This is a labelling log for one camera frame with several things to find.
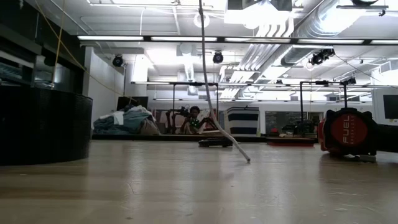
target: pile of clothes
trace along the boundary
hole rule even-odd
[[[159,135],[159,129],[151,112],[142,106],[127,106],[100,117],[94,122],[95,134],[147,134]]]

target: person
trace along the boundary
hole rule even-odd
[[[206,119],[199,122],[198,115],[200,114],[200,109],[198,106],[192,106],[189,109],[189,114],[181,125],[180,134],[198,134],[200,128],[206,122]]]

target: black curved wall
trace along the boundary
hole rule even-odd
[[[87,158],[92,106],[73,93],[0,86],[0,166]]]

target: floor board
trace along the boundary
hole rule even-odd
[[[398,154],[93,141],[90,158],[0,167],[0,223],[397,223]]]

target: black and white striped object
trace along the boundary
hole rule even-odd
[[[225,113],[225,129],[233,136],[257,136],[259,108],[232,107]]]

